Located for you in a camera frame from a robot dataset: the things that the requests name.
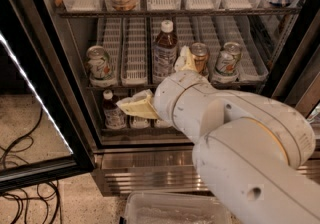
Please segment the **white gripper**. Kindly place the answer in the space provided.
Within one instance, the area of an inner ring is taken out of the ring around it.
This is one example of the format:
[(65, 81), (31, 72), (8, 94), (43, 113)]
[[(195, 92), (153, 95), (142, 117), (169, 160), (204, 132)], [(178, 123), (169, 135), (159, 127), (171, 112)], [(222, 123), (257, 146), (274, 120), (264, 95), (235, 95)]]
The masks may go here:
[(119, 100), (116, 105), (129, 116), (145, 119), (160, 117), (182, 133), (212, 131), (214, 117), (209, 105), (214, 88), (206, 78), (195, 72), (195, 61), (188, 46), (181, 48), (174, 70), (177, 73), (159, 84), (155, 96), (147, 89)]

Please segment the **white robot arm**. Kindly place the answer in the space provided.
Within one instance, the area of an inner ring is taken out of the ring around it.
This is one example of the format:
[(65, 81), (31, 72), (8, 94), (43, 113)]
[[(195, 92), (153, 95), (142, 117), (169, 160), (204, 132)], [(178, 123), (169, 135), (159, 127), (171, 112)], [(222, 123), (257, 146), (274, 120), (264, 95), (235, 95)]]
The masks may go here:
[(320, 224), (320, 185), (298, 172), (315, 150), (315, 134), (296, 109), (214, 88), (196, 71), (189, 49), (156, 90), (117, 105), (189, 138), (201, 180), (242, 224)]

